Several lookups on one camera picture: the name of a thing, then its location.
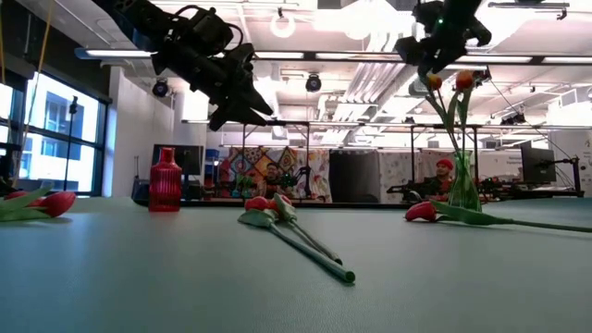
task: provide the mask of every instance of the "red vase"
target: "red vase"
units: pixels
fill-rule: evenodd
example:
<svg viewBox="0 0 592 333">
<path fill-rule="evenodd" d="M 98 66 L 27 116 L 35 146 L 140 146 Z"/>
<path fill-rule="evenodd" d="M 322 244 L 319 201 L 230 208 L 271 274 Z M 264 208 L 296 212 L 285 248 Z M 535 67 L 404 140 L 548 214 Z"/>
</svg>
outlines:
<svg viewBox="0 0 592 333">
<path fill-rule="evenodd" d="M 178 212 L 181 204 L 181 168 L 175 163 L 175 148 L 162 148 L 160 161 L 150 169 L 151 212 Z"/>
</svg>

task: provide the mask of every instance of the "security camera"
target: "security camera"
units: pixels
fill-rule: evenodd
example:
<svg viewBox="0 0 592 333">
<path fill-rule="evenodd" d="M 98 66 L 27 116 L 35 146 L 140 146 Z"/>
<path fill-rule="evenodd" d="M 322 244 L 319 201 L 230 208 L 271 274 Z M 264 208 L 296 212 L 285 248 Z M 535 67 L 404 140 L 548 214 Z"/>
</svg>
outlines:
<svg viewBox="0 0 592 333">
<path fill-rule="evenodd" d="M 168 93 L 168 81 L 166 78 L 159 78 L 156 80 L 156 84 L 152 88 L 152 93 L 158 98 L 167 97 Z"/>
<path fill-rule="evenodd" d="M 316 93 L 321 90 L 321 79 L 318 74 L 310 74 L 306 81 L 306 91 L 309 93 Z"/>
</svg>

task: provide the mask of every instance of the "red cap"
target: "red cap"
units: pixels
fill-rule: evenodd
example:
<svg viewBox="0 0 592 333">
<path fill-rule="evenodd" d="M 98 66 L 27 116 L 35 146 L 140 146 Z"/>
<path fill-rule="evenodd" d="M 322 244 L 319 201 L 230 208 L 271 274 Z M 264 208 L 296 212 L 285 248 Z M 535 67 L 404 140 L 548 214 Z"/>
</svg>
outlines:
<svg viewBox="0 0 592 333">
<path fill-rule="evenodd" d="M 160 161 L 171 163 L 175 157 L 175 148 L 161 148 Z"/>
<path fill-rule="evenodd" d="M 447 159 L 447 158 L 442 158 L 441 160 L 439 160 L 439 161 L 436 163 L 436 167 L 437 167 L 437 166 L 439 166 L 439 165 L 443 165 L 444 167 L 447 167 L 447 168 L 448 168 L 448 169 L 450 169 L 450 170 L 454 169 L 454 165 L 453 165 L 453 164 L 452 164 L 452 162 L 451 162 L 449 159 Z"/>
</svg>

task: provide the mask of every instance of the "window frame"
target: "window frame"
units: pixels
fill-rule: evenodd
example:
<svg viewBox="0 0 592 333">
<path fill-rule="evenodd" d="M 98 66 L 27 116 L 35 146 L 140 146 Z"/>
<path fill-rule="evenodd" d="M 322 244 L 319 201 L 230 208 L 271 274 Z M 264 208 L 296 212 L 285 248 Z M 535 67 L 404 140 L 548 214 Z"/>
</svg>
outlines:
<svg viewBox="0 0 592 333">
<path fill-rule="evenodd" d="M 68 82 L 60 80 L 56 76 L 52 75 L 51 73 L 47 73 L 45 71 L 41 72 L 41 74 L 45 75 L 52 80 L 56 80 L 62 84 L 67 85 L 69 88 L 74 89 L 80 93 L 88 94 L 88 92 L 81 91 L 75 85 L 72 85 Z M 17 138 L 16 144 L 23 144 L 22 138 L 25 130 L 25 115 L 26 115 L 26 103 L 27 103 L 27 90 L 29 89 L 29 80 L 23 79 L 23 86 L 24 91 L 21 91 L 14 86 L 13 88 L 13 106 L 10 113 L 10 124 L 11 130 L 9 131 L 9 135 L 13 138 Z M 75 191 L 77 195 L 84 195 L 84 196 L 102 196 L 103 195 L 103 161 L 105 159 L 105 131 L 106 131 L 106 122 L 108 117 L 108 107 L 109 103 L 106 102 L 102 98 L 97 98 L 96 96 L 90 95 L 92 98 L 96 99 L 99 105 L 99 109 L 97 110 L 97 135 L 96 135 L 96 142 L 88 142 L 83 139 L 79 139 L 76 137 L 69 138 L 72 144 L 79 144 L 80 146 L 88 146 L 94 149 L 94 163 L 92 169 L 92 190 L 91 191 Z M 5 119 L 0 119 L 0 125 L 7 126 L 7 121 Z M 34 127 L 33 125 L 29 126 L 29 134 L 39 134 L 44 136 L 48 139 L 54 139 L 61 142 L 68 142 L 68 135 L 60 133 L 58 131 L 52 131 L 49 129 L 40 129 L 38 127 Z M 15 176 L 19 176 L 19 171 L 15 172 Z"/>
</svg>

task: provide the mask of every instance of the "table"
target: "table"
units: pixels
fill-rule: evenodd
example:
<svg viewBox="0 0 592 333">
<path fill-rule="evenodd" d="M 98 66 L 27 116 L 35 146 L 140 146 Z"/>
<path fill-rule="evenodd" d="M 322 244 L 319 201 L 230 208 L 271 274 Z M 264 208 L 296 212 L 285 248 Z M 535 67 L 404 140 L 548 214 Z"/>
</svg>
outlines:
<svg viewBox="0 0 592 333">
<path fill-rule="evenodd" d="M 492 203 L 590 224 L 592 201 Z M 348 286 L 239 208 L 150 215 L 81 199 L 55 223 L 0 226 L 0 332 L 590 332 L 592 236 L 299 211 L 357 275 Z"/>
</svg>

